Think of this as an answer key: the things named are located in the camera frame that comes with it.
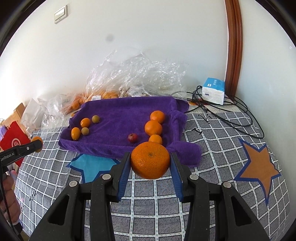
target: star pattern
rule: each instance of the star pattern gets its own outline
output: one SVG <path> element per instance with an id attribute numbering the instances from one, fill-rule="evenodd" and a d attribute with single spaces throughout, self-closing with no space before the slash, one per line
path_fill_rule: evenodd
<path id="1" fill-rule="evenodd" d="M 266 144 L 260 149 L 239 139 L 248 157 L 247 163 L 234 178 L 235 181 L 259 182 L 268 204 L 272 180 L 281 176 L 271 161 Z"/>
<path id="2" fill-rule="evenodd" d="M 117 159 L 80 154 L 68 164 L 68 167 L 81 172 L 82 183 L 88 183 L 102 174 L 109 173 L 111 167 L 118 163 Z"/>

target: orange star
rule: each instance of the orange star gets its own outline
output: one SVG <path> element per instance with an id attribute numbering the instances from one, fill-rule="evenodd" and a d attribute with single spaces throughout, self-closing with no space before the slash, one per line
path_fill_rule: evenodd
<path id="1" fill-rule="evenodd" d="M 249 143 L 239 139 L 243 149 L 248 157 L 248 162 L 241 169 L 241 171 L 234 178 L 235 181 L 257 181 L 261 185 L 265 196 L 265 203 L 268 204 L 268 198 L 271 189 L 271 182 L 273 179 L 279 177 L 281 174 L 275 169 L 271 162 L 270 155 L 266 144 L 260 149 L 250 145 Z"/>

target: white circular logo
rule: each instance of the white circular logo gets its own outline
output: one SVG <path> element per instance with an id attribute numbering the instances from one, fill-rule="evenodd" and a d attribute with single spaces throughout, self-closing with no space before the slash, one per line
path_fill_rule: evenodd
<path id="1" fill-rule="evenodd" d="M 11 142 L 11 146 L 20 146 L 20 140 L 18 138 L 14 138 Z"/>

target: blue tissue package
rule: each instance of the blue tissue package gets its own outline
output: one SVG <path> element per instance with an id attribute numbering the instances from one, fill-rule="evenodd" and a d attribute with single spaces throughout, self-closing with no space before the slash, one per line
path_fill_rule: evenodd
<path id="1" fill-rule="evenodd" d="M 202 87 L 202 98 L 206 101 L 223 105 L 225 82 L 215 78 L 207 78 Z"/>

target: brown wooden trim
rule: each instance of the brown wooden trim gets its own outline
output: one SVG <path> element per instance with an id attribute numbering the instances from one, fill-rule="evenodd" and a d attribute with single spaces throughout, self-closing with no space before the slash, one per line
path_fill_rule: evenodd
<path id="1" fill-rule="evenodd" d="M 242 64 L 242 15 L 239 0 L 224 0 L 228 24 L 228 58 L 225 77 L 225 93 L 234 96 L 237 90 Z"/>

